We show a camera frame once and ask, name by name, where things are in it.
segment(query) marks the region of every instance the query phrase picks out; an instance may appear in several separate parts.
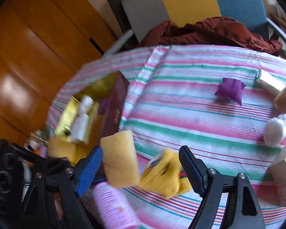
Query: purple object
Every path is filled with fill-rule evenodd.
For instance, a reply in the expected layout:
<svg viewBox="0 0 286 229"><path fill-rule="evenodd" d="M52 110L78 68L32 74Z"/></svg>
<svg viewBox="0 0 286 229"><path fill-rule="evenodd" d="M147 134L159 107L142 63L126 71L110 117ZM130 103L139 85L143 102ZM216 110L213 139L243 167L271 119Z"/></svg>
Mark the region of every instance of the purple object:
<svg viewBox="0 0 286 229"><path fill-rule="evenodd" d="M223 84L214 95L227 97L235 101L238 105L242 105L242 89L246 85L237 79L223 78Z"/></svg>
<svg viewBox="0 0 286 229"><path fill-rule="evenodd" d="M99 115L103 115L105 113L108 102L109 102L108 99L103 99L100 101L100 106L98 108L98 114Z"/></svg>

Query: gold box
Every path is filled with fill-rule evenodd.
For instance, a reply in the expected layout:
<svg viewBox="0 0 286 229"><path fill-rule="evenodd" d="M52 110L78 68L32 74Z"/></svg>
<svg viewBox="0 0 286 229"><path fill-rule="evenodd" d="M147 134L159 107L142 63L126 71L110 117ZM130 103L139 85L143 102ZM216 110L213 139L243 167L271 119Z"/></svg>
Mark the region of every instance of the gold box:
<svg viewBox="0 0 286 229"><path fill-rule="evenodd" d="M82 97L88 95L94 100L88 112L89 123L85 140L76 144L76 156L66 156L72 160L73 164L86 157L95 145L99 145L101 138L110 136L119 130L128 86L129 81L118 71L92 83L70 98L55 129L55 137L66 142L70 142L69 132L77 116ZM107 104L104 114L99 115L99 102L103 99L107 99Z"/></svg>

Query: white foam block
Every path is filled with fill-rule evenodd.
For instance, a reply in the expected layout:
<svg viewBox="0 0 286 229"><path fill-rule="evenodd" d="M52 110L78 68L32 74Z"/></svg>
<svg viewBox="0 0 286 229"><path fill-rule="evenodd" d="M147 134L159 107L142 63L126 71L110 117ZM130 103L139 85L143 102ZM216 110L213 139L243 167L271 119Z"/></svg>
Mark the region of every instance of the white foam block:
<svg viewBox="0 0 286 229"><path fill-rule="evenodd" d="M77 116L71 126L70 142L77 144L85 140L85 135L89 123L89 115L82 114Z"/></svg>

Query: wooden cabinet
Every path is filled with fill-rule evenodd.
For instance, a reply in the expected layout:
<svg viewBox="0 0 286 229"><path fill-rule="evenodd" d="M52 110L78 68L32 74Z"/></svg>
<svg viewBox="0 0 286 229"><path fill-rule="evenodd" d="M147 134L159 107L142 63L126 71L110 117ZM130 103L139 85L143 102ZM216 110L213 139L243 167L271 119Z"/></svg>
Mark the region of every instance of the wooden cabinet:
<svg viewBox="0 0 286 229"><path fill-rule="evenodd" d="M0 8L0 137L43 128L52 99L115 41L87 0L6 0Z"/></svg>

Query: striped tablecloth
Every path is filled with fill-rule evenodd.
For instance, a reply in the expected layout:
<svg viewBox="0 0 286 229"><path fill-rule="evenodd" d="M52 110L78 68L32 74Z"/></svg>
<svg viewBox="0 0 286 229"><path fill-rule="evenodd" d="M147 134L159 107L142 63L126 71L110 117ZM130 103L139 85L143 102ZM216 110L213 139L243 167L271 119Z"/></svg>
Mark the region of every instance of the striped tablecloth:
<svg viewBox="0 0 286 229"><path fill-rule="evenodd" d="M193 154L220 173L249 177L266 228L279 228L286 208L267 167L280 148L263 142L266 121L279 112L274 97L254 82L259 68L286 83L286 60L247 49L212 46L158 46L119 53L85 65L55 97L47 122L52 133L70 96L120 70L130 81L120 129L133 132L140 171L164 148L188 145ZM243 106L214 96L223 77L247 87ZM280 147L286 145L286 138ZM124 189L141 228L188 228L201 198L190 191L170 200L136 187ZM219 228L227 196L222 195L213 228Z"/></svg>

